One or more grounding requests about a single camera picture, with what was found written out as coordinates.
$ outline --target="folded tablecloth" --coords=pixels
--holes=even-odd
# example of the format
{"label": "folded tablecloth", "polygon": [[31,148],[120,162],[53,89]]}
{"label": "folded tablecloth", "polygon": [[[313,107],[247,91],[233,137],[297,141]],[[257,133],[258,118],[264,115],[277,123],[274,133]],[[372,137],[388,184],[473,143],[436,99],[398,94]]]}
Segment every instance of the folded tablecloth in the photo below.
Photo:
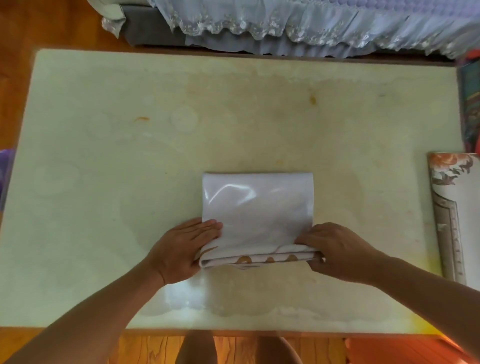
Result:
{"label": "folded tablecloth", "polygon": [[200,251],[200,266],[258,267],[310,260],[295,245],[313,224],[311,173],[204,174],[203,220],[223,222],[222,237]]}

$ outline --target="person's right hand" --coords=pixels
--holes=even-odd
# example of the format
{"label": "person's right hand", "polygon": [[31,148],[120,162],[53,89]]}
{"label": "person's right hand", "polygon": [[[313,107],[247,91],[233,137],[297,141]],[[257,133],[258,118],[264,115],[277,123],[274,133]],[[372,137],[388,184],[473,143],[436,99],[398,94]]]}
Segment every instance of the person's right hand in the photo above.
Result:
{"label": "person's right hand", "polygon": [[295,244],[319,251],[314,260],[308,261],[313,271],[369,285],[374,284],[389,258],[350,229],[332,222],[315,225],[308,233],[300,235]]}

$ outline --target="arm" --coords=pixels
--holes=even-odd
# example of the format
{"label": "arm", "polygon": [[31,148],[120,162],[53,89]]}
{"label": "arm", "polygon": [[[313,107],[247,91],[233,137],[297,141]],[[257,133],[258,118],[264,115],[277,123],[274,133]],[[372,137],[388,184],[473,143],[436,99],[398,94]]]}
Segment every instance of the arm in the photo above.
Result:
{"label": "arm", "polygon": [[168,231],[130,272],[67,312],[6,364],[105,363],[133,316],[163,286],[200,270],[195,255],[222,224],[194,219]]}
{"label": "arm", "polygon": [[389,257],[333,223],[316,225],[296,243],[321,252],[308,262],[313,271],[382,290],[480,359],[480,292]]}

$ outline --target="white lace ruffle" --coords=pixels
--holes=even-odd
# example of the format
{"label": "white lace ruffle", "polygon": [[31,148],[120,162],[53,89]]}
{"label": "white lace ruffle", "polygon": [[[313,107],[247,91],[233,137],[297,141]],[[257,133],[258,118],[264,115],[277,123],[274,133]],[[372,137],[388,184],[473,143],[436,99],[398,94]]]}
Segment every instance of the white lace ruffle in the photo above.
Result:
{"label": "white lace ruffle", "polygon": [[310,46],[306,43],[292,42],[286,34],[280,37],[266,36],[261,40],[253,39],[250,33],[234,35],[228,30],[219,34],[203,32],[201,36],[186,36],[187,46],[200,46],[222,52],[246,51],[252,54],[272,54],[274,56],[293,57],[335,57],[346,58],[363,56],[375,52],[373,43],[363,48],[354,48],[345,43],[336,46]]}
{"label": "white lace ruffle", "polygon": [[456,58],[480,46],[477,0],[150,0],[189,36],[287,34],[311,46],[439,50]]}

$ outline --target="white fabric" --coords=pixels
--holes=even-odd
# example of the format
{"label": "white fabric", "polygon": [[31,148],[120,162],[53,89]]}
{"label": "white fabric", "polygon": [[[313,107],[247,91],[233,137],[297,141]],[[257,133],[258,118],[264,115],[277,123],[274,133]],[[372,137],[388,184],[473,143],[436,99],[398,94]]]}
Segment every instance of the white fabric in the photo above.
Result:
{"label": "white fabric", "polygon": [[368,43],[363,48],[351,47],[340,43],[336,46],[311,46],[306,43],[295,43],[287,34],[280,37],[266,36],[255,40],[248,32],[240,35],[224,30],[219,34],[203,32],[201,36],[186,36],[187,46],[200,46],[222,52],[249,52],[253,54],[272,54],[274,56],[293,57],[335,57],[346,58],[363,56],[375,52],[378,48],[373,43]]}
{"label": "white fabric", "polygon": [[312,46],[440,50],[455,58],[480,46],[478,0],[151,0],[189,36],[287,34]]}
{"label": "white fabric", "polygon": [[311,173],[204,174],[203,220],[223,222],[222,237],[200,251],[200,266],[239,268],[310,260],[294,241],[313,224]]}

